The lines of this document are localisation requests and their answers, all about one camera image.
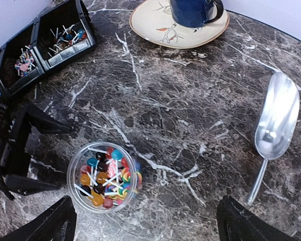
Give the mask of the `metal scoop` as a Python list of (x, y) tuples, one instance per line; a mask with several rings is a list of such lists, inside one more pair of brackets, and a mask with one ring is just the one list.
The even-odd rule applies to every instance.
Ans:
[(252, 205), (259, 193), (268, 162), (280, 158), (289, 148), (299, 107), (299, 92), (293, 80), (282, 72), (273, 74), (252, 134), (263, 162), (246, 198), (247, 205)]

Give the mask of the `black three-compartment candy tray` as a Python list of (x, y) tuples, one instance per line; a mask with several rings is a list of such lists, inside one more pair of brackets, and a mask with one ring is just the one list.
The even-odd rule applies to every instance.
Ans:
[(15, 98), (96, 45), (83, 1), (44, 10), (0, 47), (0, 98)]

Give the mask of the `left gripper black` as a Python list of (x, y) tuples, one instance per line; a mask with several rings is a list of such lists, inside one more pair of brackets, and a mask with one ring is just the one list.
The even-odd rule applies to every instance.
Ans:
[(55, 120), (32, 103), (25, 106), (10, 130), (8, 107), (0, 101), (0, 190), (9, 200), (15, 199), (12, 192), (28, 196), (60, 188), (26, 177), (31, 157), (25, 153), (25, 146), (31, 126), (41, 134), (72, 131), (71, 126)]

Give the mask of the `clear plastic jar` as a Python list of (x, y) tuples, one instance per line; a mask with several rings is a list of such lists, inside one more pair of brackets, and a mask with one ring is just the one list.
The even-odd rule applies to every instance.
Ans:
[(88, 143), (71, 159), (67, 185), (79, 207), (98, 214), (114, 213), (142, 189), (140, 164), (117, 144)]

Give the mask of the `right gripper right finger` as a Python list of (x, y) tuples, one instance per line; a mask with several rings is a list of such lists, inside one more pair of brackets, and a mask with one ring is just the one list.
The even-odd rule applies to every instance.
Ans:
[(291, 240), (227, 195), (217, 206), (217, 224), (220, 240)]

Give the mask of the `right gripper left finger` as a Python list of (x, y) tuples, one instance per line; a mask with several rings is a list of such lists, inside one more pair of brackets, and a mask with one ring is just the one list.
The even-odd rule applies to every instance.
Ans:
[(70, 196), (64, 196), (31, 222), (0, 240), (73, 240), (77, 214)]

